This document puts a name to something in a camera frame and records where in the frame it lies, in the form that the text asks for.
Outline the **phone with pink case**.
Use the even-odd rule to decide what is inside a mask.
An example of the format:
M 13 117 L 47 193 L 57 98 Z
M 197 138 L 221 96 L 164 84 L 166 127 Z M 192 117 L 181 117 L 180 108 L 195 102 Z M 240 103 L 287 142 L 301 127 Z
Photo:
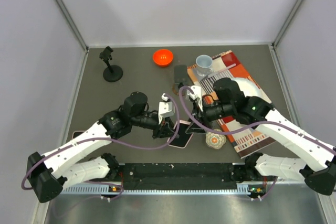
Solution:
M 190 124 L 191 123 L 189 121 L 180 120 L 178 134 L 173 140 L 171 140 L 171 138 L 167 139 L 168 146 L 180 149 L 186 148 L 192 136 L 194 135 L 194 133 L 187 132 Z

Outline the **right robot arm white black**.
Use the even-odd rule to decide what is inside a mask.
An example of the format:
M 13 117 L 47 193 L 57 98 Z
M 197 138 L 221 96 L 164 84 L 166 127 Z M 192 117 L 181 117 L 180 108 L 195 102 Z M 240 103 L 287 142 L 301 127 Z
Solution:
M 271 137 L 296 154 L 297 158 L 274 157 L 257 153 L 247 157 L 245 174 L 252 180 L 260 176 L 275 176 L 304 182 L 315 192 L 330 196 L 335 189 L 335 147 L 313 137 L 285 118 L 272 103 L 260 94 L 260 89 L 244 78 L 221 78 L 213 84 L 217 98 L 204 105 L 200 86 L 183 86 L 193 102 L 190 119 L 206 132 L 212 121 L 231 116 L 242 127 L 222 135 L 233 135 L 248 128 Z

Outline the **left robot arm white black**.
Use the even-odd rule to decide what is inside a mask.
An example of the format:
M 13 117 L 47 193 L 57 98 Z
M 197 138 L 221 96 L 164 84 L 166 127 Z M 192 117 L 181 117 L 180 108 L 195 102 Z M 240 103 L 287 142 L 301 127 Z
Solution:
M 118 143 L 134 126 L 152 130 L 153 138 L 177 137 L 171 120 L 179 116 L 175 100 L 168 94 L 161 96 L 159 108 L 149 110 L 147 96 L 132 92 L 117 109 L 106 113 L 89 129 L 63 146 L 39 154 L 34 152 L 27 159 L 27 172 L 22 181 L 23 190 L 32 190 L 40 203 L 56 198 L 64 189 L 92 179 L 114 180 L 119 174 L 119 164 L 111 154 L 104 154 L 90 162 L 81 160 L 92 152 Z

